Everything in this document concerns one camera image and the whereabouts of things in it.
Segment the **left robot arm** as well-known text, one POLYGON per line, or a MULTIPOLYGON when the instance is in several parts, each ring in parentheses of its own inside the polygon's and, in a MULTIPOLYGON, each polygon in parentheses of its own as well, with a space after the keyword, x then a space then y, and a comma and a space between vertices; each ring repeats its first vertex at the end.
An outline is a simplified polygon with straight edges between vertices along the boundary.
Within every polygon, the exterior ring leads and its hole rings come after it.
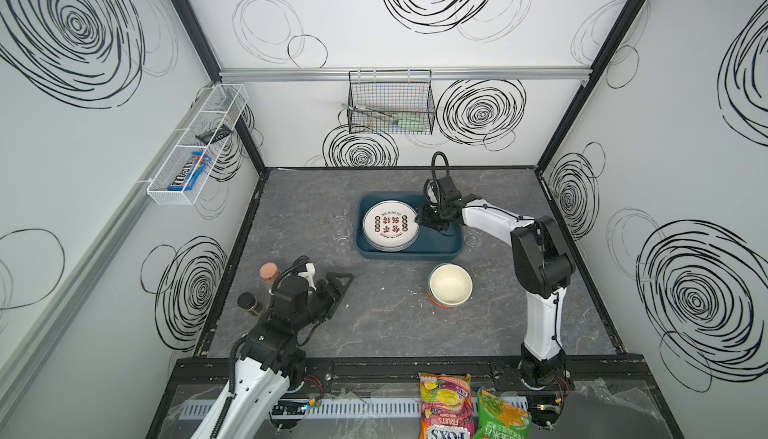
POLYGON ((275 281, 265 313, 231 348, 225 388, 192 436, 255 437, 278 401, 303 383, 300 332, 332 318, 353 281, 334 272, 317 281, 295 273, 275 281))

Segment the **orange bowl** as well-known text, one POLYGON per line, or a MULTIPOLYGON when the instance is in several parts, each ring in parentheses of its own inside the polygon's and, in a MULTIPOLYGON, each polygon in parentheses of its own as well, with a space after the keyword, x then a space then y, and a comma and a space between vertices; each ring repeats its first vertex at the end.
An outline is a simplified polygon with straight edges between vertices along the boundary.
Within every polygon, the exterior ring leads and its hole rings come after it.
POLYGON ((447 305, 445 305, 444 303, 440 302, 438 299, 436 299, 436 298, 435 298, 434 296, 432 296, 431 294, 428 294, 428 298, 430 299, 430 301, 431 301, 432 303, 434 303, 435 305, 437 305, 437 306, 439 306, 439 307, 441 307, 441 308, 450 308, 450 307, 451 307, 451 306, 447 306, 447 305))

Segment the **cream bowl teal outside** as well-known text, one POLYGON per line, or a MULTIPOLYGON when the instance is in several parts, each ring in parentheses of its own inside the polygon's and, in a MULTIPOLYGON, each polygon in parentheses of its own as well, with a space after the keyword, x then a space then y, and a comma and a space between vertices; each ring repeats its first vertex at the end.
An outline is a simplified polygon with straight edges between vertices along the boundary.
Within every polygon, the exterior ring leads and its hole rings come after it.
POLYGON ((473 281, 461 266, 444 263, 431 271, 427 291, 440 302, 454 308, 464 304, 471 297, 473 281))

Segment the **white plate red characters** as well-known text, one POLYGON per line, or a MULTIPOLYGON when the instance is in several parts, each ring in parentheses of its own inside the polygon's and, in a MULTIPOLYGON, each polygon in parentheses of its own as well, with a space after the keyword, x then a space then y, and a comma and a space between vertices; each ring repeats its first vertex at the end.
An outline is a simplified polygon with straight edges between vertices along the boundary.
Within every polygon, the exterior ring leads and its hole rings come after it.
POLYGON ((384 200, 370 207, 362 219, 368 243, 378 251, 399 252, 416 242, 420 226, 417 211, 405 202, 384 200))

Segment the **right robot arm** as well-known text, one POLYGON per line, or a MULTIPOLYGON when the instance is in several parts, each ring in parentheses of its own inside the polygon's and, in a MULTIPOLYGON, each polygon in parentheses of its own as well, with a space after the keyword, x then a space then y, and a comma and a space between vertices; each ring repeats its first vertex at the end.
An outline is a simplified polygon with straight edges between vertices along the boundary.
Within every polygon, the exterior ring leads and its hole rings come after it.
POLYGON ((421 226, 442 231, 456 223, 485 232, 512 250, 514 277, 526 291, 526 332, 518 369, 523 383, 541 390, 565 369, 562 309, 576 266, 557 221, 525 216, 495 206, 474 194, 463 195, 451 176, 423 185, 421 226))

